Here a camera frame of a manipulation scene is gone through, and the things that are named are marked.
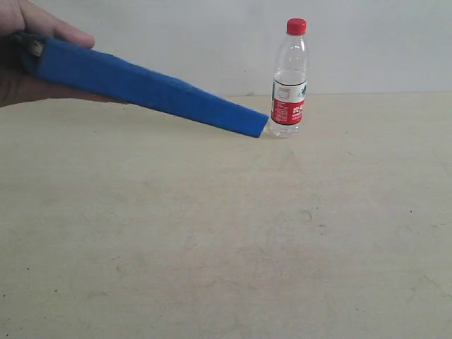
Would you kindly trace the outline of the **person's bare hand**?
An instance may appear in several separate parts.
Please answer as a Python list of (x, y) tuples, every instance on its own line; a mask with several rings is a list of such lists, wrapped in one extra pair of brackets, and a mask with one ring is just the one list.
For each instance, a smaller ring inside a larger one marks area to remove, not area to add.
[(36, 6), (30, 1), (1, 2), (1, 106), (7, 107), (23, 102), (47, 99), (78, 99), (93, 102), (116, 102), (116, 100), (86, 93), (73, 88), (48, 83), (31, 76), (16, 58), (13, 42), (9, 36), (26, 30), (47, 37), (76, 44), (87, 49), (95, 45), (95, 39)]

